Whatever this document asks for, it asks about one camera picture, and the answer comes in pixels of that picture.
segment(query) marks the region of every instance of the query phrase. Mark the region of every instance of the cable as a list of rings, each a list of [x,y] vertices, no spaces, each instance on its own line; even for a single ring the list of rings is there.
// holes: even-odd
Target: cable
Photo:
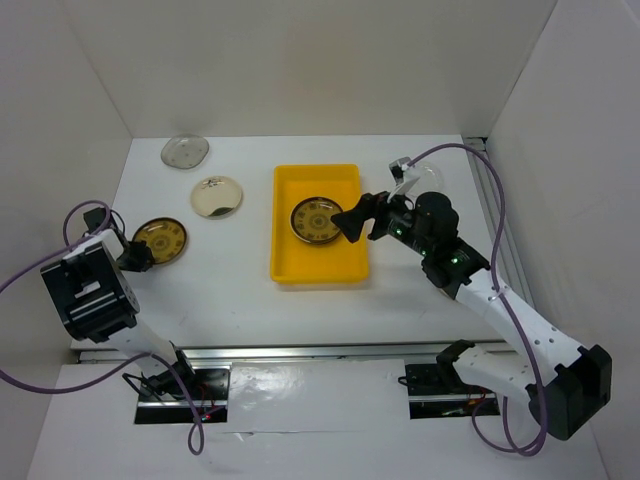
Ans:
[[[135,379],[137,381],[140,382],[140,385],[142,385],[147,392],[149,393],[145,393],[142,390],[140,390],[135,383],[133,383],[133,381],[131,379]],[[131,387],[131,389],[136,392],[138,394],[139,397],[149,397],[152,396],[153,398],[155,398],[156,400],[158,400],[159,402],[162,402],[162,398],[160,398],[160,395],[158,395],[158,392],[156,392],[156,390],[149,385],[149,382],[147,382],[147,379],[144,378],[144,376],[140,376],[140,377],[136,377],[135,375],[131,375],[130,373],[123,373],[122,374],[122,379],[127,382],[127,385],[129,385]]]
[[[200,400],[200,410],[202,410],[202,413],[200,416],[204,416],[204,402],[207,400],[207,392],[202,385],[198,385],[198,389],[202,392],[202,399]]]
[[[124,223],[124,220],[122,219],[122,215],[120,215],[118,212],[116,212],[113,209],[111,209],[111,215],[117,217],[118,220],[120,220],[120,223],[122,223],[122,228],[120,229],[120,233],[122,234],[123,237],[125,237],[127,232],[127,224]]]
[[[505,193],[504,193],[504,187],[502,186],[502,181],[500,180],[500,176],[498,175],[498,172],[495,170],[493,165],[491,165],[491,162],[489,161],[489,159],[486,158],[484,155],[482,155],[482,153],[480,153],[475,148],[469,147],[467,145],[463,145],[461,143],[445,143],[442,145],[438,145],[437,147],[433,147],[424,153],[421,153],[420,155],[418,155],[417,157],[409,161],[407,163],[407,167],[412,167],[423,158],[428,157],[429,155],[439,152],[440,150],[444,150],[446,148],[459,148],[473,154],[478,160],[480,160],[485,165],[485,167],[487,167],[487,170],[489,170],[489,173],[491,173],[491,176],[496,182],[496,188],[498,190],[498,200],[500,204],[500,218],[498,220],[498,227],[496,229],[496,238],[493,242],[493,248],[491,250],[490,263],[491,263],[491,279],[493,281],[493,288],[495,289],[496,292],[499,292],[500,283],[498,281],[498,269],[497,269],[498,250],[500,248],[500,240],[502,238],[502,234],[504,231],[504,224],[505,224],[507,212],[505,208],[506,202],[505,202]],[[503,399],[503,402],[502,402],[502,405],[503,405],[502,423],[504,427],[505,436],[507,438],[507,442],[509,442],[509,445],[511,445],[511,448],[501,447],[500,445],[497,445],[496,443],[487,439],[487,437],[485,437],[484,434],[480,432],[480,429],[478,428],[478,425],[476,422],[476,414],[479,411],[480,407],[486,403],[486,401],[481,402],[476,406],[471,416],[471,422],[478,436],[487,445],[501,452],[518,453],[524,457],[532,457],[538,454],[540,450],[542,450],[542,447],[544,446],[544,443],[547,437],[548,426],[549,426],[547,402],[544,395],[544,384],[542,382],[542,375],[540,374],[540,367],[536,360],[535,353],[533,352],[533,348],[529,343],[529,339],[527,338],[527,335],[524,332],[524,329],[522,328],[522,324],[520,323],[520,320],[518,320],[518,316],[516,315],[516,312],[513,310],[513,307],[511,307],[511,304],[509,303],[509,301],[504,295],[499,295],[499,297],[500,297],[500,300],[502,301],[502,304],[504,305],[505,310],[507,311],[509,317],[511,318],[513,325],[516,327],[516,330],[518,331],[518,335],[522,340],[522,344],[524,345],[524,348],[527,352],[527,357],[529,358],[529,362],[531,363],[531,369],[533,370],[533,375],[536,380],[536,388],[538,391],[538,396],[540,398],[540,431],[538,435],[533,439],[533,441],[531,441],[529,444],[525,445],[524,447],[520,447],[516,445],[515,442],[513,441],[513,438],[511,437],[511,432],[509,431],[509,424],[508,424],[509,422],[507,419],[508,399],[506,397]]]
[[[469,387],[469,393],[467,393],[467,405],[464,408],[469,408],[469,407],[473,407],[474,405],[478,405],[479,403],[483,403],[485,401],[485,399],[487,398],[487,391],[480,387],[480,398],[471,398],[471,395],[473,395],[473,389],[471,387]]]
[[[400,385],[402,385],[403,387],[413,387],[413,388],[425,388],[426,385],[422,385],[420,383],[411,383],[409,380],[407,380],[406,376],[402,376],[402,377],[398,377],[398,383]]]
[[[41,258],[40,260],[37,260],[36,262],[32,263],[31,265],[29,265],[29,266],[23,268],[22,270],[20,270],[15,275],[11,276],[8,280],[3,282],[2,285],[0,285],[0,295],[10,285],[12,285],[16,280],[20,279],[22,276],[24,276],[26,273],[30,272],[31,270],[33,270],[37,266],[42,265],[43,263],[48,262],[49,260],[51,260],[53,258],[56,258],[59,255],[62,255],[63,253],[66,253],[69,250],[73,250],[74,248],[78,247],[79,245],[81,245],[82,243],[86,242],[87,240],[89,240],[91,238],[91,235],[85,236],[85,237],[80,238],[78,241],[76,241],[76,242],[74,242],[72,244],[69,244],[69,238],[67,236],[67,227],[69,225],[69,220],[71,220],[71,217],[73,216],[74,213],[76,213],[80,208],[82,208],[82,207],[84,207],[86,205],[100,205],[106,211],[106,215],[105,215],[104,220],[102,221],[100,226],[96,229],[96,231],[93,232],[93,234],[100,233],[101,231],[103,231],[107,227],[107,225],[109,224],[109,219],[111,218],[111,209],[109,208],[109,205],[107,205],[106,203],[104,203],[104,202],[102,202],[100,200],[87,200],[85,202],[79,203],[78,205],[76,205],[75,207],[73,207],[71,209],[71,211],[67,214],[66,218],[64,219],[64,223],[63,223],[63,226],[62,226],[62,237],[64,239],[64,243],[65,243],[66,247],[64,247],[64,248],[62,248],[60,250],[56,250],[55,252],[53,252],[53,253]],[[120,370],[122,370],[126,366],[130,365],[131,363],[135,362],[136,360],[139,360],[141,358],[148,357],[148,356],[150,356],[154,360],[157,360],[158,362],[162,363],[165,367],[167,367],[167,370],[169,370],[169,372],[171,373],[173,378],[175,378],[178,386],[180,387],[180,390],[184,394],[184,396],[185,396],[185,398],[187,400],[187,403],[189,404],[189,409],[191,410],[191,413],[193,414],[193,421],[194,421],[194,425],[191,427],[191,430],[189,431],[189,438],[188,438],[187,446],[189,447],[189,451],[192,454],[200,455],[202,453],[202,451],[204,450],[205,437],[204,437],[204,428],[202,426],[202,421],[200,420],[200,416],[198,414],[198,410],[196,409],[196,406],[193,403],[193,399],[191,398],[191,395],[189,394],[189,391],[187,390],[187,387],[185,386],[184,382],[180,378],[180,375],[178,375],[178,372],[176,372],[176,370],[173,368],[173,366],[171,366],[171,364],[169,362],[167,362],[164,358],[161,358],[161,357],[159,357],[157,355],[149,354],[149,353],[140,353],[138,355],[135,355],[135,356],[131,357],[129,360],[121,363],[116,368],[114,368],[113,370],[110,370],[109,372],[105,373],[101,377],[98,377],[98,378],[96,378],[94,380],[91,380],[90,382],[83,383],[81,385],[76,385],[74,387],[65,387],[65,388],[43,388],[43,387],[37,387],[35,385],[29,385],[28,383],[24,383],[24,382],[21,382],[20,380],[18,380],[16,378],[13,378],[11,375],[6,373],[2,369],[0,369],[0,380],[4,380],[9,385],[13,385],[16,388],[19,388],[21,390],[25,390],[25,391],[31,392],[31,393],[39,393],[39,394],[42,394],[42,395],[61,395],[61,394],[65,394],[65,393],[79,392],[81,390],[85,390],[85,389],[87,389],[89,387],[97,385],[98,383],[103,382],[107,378],[109,378],[112,375],[118,373]],[[199,445],[199,447],[197,449],[193,448],[193,441],[192,441],[193,440],[192,439],[193,432],[195,431],[196,428],[198,429],[198,433],[199,433],[199,436],[200,436],[200,445]]]

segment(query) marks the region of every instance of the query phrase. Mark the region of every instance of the white wall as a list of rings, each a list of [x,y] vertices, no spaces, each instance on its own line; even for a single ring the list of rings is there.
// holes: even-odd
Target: white wall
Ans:
[[[640,0],[626,0],[627,5],[636,16],[636,18],[640,17]]]
[[[4,280],[62,246],[73,205],[113,199],[131,137],[56,2],[0,1],[0,71]],[[55,385],[70,338],[39,274],[6,291],[0,312],[1,368]],[[3,480],[26,477],[48,405],[49,397],[0,383]]]
[[[487,134],[555,0],[62,0],[134,137]]]
[[[640,28],[622,0],[559,0],[489,137],[536,305],[609,350],[593,420],[613,480],[640,470]]]

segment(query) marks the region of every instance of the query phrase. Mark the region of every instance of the white surface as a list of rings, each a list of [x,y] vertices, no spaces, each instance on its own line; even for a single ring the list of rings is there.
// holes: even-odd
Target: white surface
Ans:
[[[3,282],[62,247],[72,206],[113,199],[131,137],[56,2],[0,2],[0,105]],[[38,273],[2,295],[0,332],[0,368],[55,383],[70,339]],[[49,398],[0,382],[0,399],[0,478],[23,479]]]
[[[489,138],[541,313],[613,356],[593,420],[612,480],[640,471],[639,93],[623,2],[561,0]]]
[[[404,375],[401,359],[236,363],[227,421],[237,432],[393,428],[409,418],[407,390],[397,380]],[[318,399],[322,399],[321,408]]]
[[[62,0],[134,137],[487,134],[555,0]]]
[[[58,386],[75,385],[109,366],[62,369]],[[364,400],[378,391],[361,392]],[[316,409],[331,409],[323,397]],[[468,418],[406,420],[396,428],[361,432],[215,434],[205,427],[200,457],[186,448],[188,425],[133,425],[135,393],[119,378],[54,398],[29,480],[228,479],[515,479],[606,480],[589,426],[568,442],[550,439],[538,457],[505,457],[485,447]],[[486,434],[502,439],[498,417],[481,418]]]
[[[178,346],[349,344],[496,339],[466,307],[427,280],[421,257],[390,237],[369,242],[370,278],[350,287],[283,288],[269,278],[273,169],[281,164],[354,163],[362,192],[394,186],[389,163],[459,136],[209,138],[209,156],[180,171],[160,161],[165,139],[136,139],[114,208],[130,232],[146,221],[175,217],[189,244],[175,263],[127,278],[140,318]],[[444,193],[460,215],[460,234],[483,255],[489,233],[465,153],[430,158]],[[198,216],[193,185],[227,175],[244,191],[242,204],[221,219]],[[90,342],[86,346],[94,348]]]

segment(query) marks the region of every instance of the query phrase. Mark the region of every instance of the yellow tray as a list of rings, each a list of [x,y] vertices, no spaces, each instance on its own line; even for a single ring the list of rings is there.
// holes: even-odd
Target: yellow tray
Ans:
[[[273,182],[271,279],[278,283],[353,283],[369,275],[365,235],[349,243],[343,235],[325,245],[300,240],[291,212],[309,197],[326,197],[343,210],[360,199],[356,165],[280,165]]]

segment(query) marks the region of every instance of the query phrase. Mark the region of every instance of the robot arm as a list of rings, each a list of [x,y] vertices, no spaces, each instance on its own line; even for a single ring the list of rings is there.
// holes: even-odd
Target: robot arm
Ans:
[[[434,286],[484,318],[519,354],[493,355],[467,341],[458,341],[438,356],[438,370],[448,385],[480,385],[528,405],[540,422],[539,393],[527,352],[500,296],[513,308],[540,367],[549,417],[549,433],[570,438],[609,401],[611,357],[596,345],[587,350],[551,325],[498,277],[494,289],[489,262],[458,237],[458,214],[438,192],[413,202],[404,193],[415,183],[406,172],[407,159],[390,165],[395,189],[365,194],[349,211],[332,217],[347,240],[360,238],[364,222],[374,219],[368,236],[386,235],[422,256],[422,270]]]
[[[89,229],[101,224],[104,215],[101,208],[85,214]],[[110,224],[60,261],[43,267],[41,275],[64,327],[74,339],[105,343],[128,358],[155,354],[172,365],[190,389],[195,373],[189,362],[172,343],[136,318],[140,306],[121,271],[145,271],[152,265],[153,256],[143,242],[128,242],[115,224]],[[182,398],[166,367],[150,356],[136,363],[149,393]]]

